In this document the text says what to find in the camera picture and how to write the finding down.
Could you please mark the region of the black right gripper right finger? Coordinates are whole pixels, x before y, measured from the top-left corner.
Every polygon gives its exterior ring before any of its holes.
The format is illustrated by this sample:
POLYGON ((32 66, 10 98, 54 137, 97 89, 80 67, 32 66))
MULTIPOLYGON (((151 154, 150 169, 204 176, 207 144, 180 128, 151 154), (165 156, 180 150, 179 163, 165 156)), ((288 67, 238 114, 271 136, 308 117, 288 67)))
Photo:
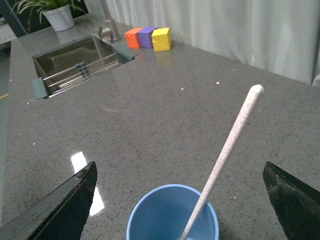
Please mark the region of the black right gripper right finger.
POLYGON ((320 238, 320 192, 274 163, 262 177, 270 203, 288 240, 320 238))

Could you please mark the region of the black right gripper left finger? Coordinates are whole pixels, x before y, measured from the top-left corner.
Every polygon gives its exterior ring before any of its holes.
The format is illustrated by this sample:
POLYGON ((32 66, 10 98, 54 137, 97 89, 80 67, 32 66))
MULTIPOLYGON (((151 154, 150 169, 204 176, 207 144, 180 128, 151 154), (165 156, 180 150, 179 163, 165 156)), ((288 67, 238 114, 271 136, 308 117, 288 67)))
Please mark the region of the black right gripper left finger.
POLYGON ((2 240, 78 240, 87 222, 97 183, 87 164, 36 205, 0 229, 2 240))

